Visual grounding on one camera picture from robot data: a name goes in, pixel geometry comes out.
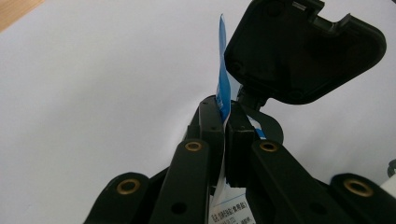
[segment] white background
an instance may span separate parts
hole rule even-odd
[[[113,177],[168,166],[219,75],[248,0],[48,0],[0,34],[0,223],[81,223]],[[373,69],[310,105],[270,100],[284,145],[316,178],[382,184],[396,158],[396,4],[326,1],[388,41]]]

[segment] blue tag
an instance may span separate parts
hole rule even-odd
[[[219,70],[219,85],[216,92],[216,101],[218,103],[221,120],[226,122],[231,112],[231,87],[230,81],[227,77],[227,70],[225,68],[224,51],[227,46],[225,25],[223,16],[220,16],[219,24],[219,54],[220,54],[220,70]]]

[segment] barcode label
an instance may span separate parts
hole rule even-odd
[[[231,188],[224,183],[219,199],[213,204],[209,211],[209,224],[255,224],[246,189]]]

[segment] black plastic lid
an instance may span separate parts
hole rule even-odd
[[[229,73],[262,99],[311,103],[377,64],[384,35],[346,15],[339,22],[318,16],[317,0],[255,0],[226,51]]]

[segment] brass insert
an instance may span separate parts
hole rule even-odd
[[[272,142],[268,142],[268,141],[261,142],[260,148],[267,152],[275,152],[279,149],[279,147],[276,144],[274,144]]]
[[[189,142],[186,144],[185,148],[188,151],[199,151],[202,149],[202,145],[199,142]]]
[[[346,179],[344,180],[344,187],[350,192],[357,194],[361,197],[371,197],[374,191],[366,183],[361,182],[357,179]]]
[[[140,182],[137,179],[126,179],[119,183],[117,192],[122,195],[135,193],[140,188]]]

